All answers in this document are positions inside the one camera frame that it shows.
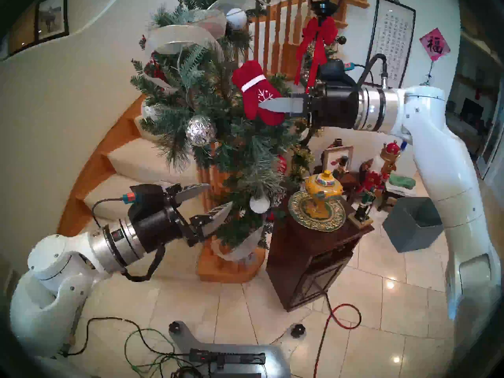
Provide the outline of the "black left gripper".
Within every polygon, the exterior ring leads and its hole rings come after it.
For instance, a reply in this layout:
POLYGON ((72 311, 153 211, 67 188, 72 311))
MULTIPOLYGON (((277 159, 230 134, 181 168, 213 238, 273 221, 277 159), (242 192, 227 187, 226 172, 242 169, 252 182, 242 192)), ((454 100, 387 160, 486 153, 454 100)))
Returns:
MULTIPOLYGON (((209 190, 208 183, 190 184, 174 194, 174 202, 181 205, 209 190)), ((198 237, 211 236, 227 219, 233 202, 219 205, 206 214, 191 217, 191 226, 171 206, 156 209, 149 206, 132 206, 132 227, 142 248, 151 253, 176 239, 185 239, 188 246, 198 243, 198 237)))

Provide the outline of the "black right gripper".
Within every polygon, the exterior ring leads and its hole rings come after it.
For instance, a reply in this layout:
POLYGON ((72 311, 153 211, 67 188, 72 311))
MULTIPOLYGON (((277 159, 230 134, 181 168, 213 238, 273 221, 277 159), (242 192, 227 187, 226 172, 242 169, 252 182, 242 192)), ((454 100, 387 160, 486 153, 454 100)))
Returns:
POLYGON ((259 108, 306 116, 314 128, 353 129, 359 111, 359 90, 356 83, 322 82, 306 89, 309 97, 279 97, 258 104, 259 108))

